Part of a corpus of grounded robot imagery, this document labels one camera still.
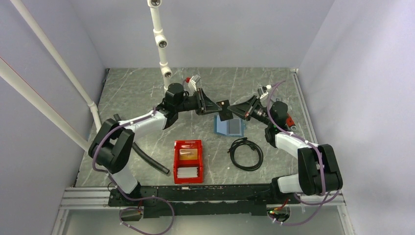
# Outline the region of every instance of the black hose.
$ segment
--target black hose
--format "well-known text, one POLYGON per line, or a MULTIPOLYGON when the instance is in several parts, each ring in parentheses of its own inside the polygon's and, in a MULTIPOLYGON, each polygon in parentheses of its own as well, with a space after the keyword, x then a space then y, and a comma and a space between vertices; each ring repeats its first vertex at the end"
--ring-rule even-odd
MULTIPOLYGON (((118 114, 114 114, 114 118, 116 121, 121 121, 121 117, 118 114)), ((170 170, 167 169, 165 166, 161 165, 156 160, 152 159, 148 156, 136 143, 133 143, 133 150, 150 166, 153 168, 161 171, 163 174, 168 175, 170 170)))
POLYGON ((249 141, 247 137, 244 138, 240 138, 235 140, 231 147, 228 150, 228 153, 231 155, 231 161, 232 163, 239 169, 241 170, 246 170, 246 171, 254 171, 254 170, 258 170, 261 165, 262 162, 264 161, 264 154, 262 153, 262 149, 258 146, 258 144, 249 141), (253 151, 256 150, 256 152, 258 153, 258 163, 253 165, 253 166, 243 166, 243 165, 239 165, 236 161, 235 161, 235 150, 237 147, 241 146, 241 145, 247 145, 249 146, 253 151))

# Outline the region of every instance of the yellow item in box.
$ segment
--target yellow item in box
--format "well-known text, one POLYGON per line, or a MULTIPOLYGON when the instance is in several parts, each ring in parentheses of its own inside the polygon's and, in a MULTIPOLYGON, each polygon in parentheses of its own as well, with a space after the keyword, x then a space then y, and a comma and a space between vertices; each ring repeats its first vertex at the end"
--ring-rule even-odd
POLYGON ((180 149, 179 160, 197 160, 197 148, 180 149))

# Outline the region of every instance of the white paper stack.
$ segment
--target white paper stack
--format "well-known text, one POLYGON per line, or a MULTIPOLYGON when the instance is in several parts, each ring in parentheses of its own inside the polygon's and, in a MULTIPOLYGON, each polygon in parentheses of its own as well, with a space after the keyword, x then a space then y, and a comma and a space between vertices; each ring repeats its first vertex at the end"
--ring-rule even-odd
POLYGON ((179 167, 177 168, 177 178, 196 178, 197 167, 179 167))

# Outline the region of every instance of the red box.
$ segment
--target red box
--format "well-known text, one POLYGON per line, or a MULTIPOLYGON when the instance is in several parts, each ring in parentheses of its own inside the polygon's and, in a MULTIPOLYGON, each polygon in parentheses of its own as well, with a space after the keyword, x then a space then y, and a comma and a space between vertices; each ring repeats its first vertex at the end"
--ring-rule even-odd
POLYGON ((175 184, 203 183, 203 148, 201 140, 174 141, 173 177, 175 184), (197 160, 180 160, 180 149, 196 148, 197 160), (198 176, 195 178, 177 178, 177 168, 197 167, 198 176))

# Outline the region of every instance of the gray marble surface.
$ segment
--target gray marble surface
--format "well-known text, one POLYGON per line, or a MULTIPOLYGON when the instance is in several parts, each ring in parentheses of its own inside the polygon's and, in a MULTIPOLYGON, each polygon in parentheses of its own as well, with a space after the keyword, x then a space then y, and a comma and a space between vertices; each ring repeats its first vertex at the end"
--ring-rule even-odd
MULTIPOLYGON (((307 122, 300 106, 295 82, 288 68, 178 68, 173 69, 172 82, 182 82, 188 76, 199 74, 206 95, 213 101, 229 99, 231 104, 246 101, 261 85, 286 80, 276 97, 288 104, 288 111, 298 130, 296 134, 310 139, 307 122)), ((111 69, 98 105, 101 120, 118 113, 123 119, 131 119, 148 113, 164 97, 160 69, 111 69)), ((265 125, 252 119, 246 122, 245 137, 256 142, 264 152, 260 169, 248 172, 236 168, 227 153, 237 139, 213 132, 214 115, 198 116, 194 112, 179 114, 179 120, 170 128, 160 130, 138 140, 138 145, 155 160, 173 168, 175 140, 202 140, 204 161, 203 184, 254 184, 269 183, 272 178, 297 173, 297 161, 283 150, 271 147, 264 138, 265 125)), ((91 130, 89 141, 96 135, 91 130)), ((258 156, 247 146, 235 153, 241 165, 254 165, 258 156)), ((174 185, 173 176, 166 176, 153 169, 132 151, 129 167, 141 185, 174 185)), ((102 187, 109 180, 103 173, 92 170, 92 160, 84 154, 77 187, 102 187)))

